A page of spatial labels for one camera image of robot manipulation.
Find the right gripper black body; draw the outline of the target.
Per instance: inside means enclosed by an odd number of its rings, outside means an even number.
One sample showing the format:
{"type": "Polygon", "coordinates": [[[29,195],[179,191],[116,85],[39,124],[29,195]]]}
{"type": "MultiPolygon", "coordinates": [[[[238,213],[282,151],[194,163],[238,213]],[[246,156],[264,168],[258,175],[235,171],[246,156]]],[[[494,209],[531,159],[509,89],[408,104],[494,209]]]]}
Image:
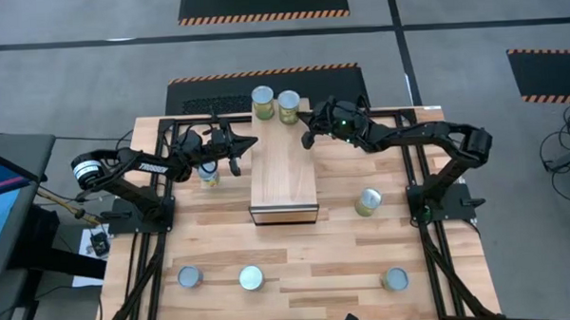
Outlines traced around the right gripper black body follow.
{"type": "Polygon", "coordinates": [[[318,103],[311,114],[312,134],[346,142],[365,142],[369,118],[364,110],[349,101],[329,98],[318,103]]]}

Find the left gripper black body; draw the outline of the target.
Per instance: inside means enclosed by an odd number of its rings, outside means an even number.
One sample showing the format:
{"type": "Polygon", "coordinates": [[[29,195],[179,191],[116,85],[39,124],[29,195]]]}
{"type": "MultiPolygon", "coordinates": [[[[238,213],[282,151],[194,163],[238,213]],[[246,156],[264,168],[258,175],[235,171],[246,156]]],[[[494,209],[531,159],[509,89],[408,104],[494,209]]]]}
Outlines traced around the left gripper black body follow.
{"type": "Polygon", "coordinates": [[[229,159],[231,155],[231,137],[228,129],[211,128],[204,131],[207,135],[207,143],[202,148],[203,152],[216,160],[229,159]]]}

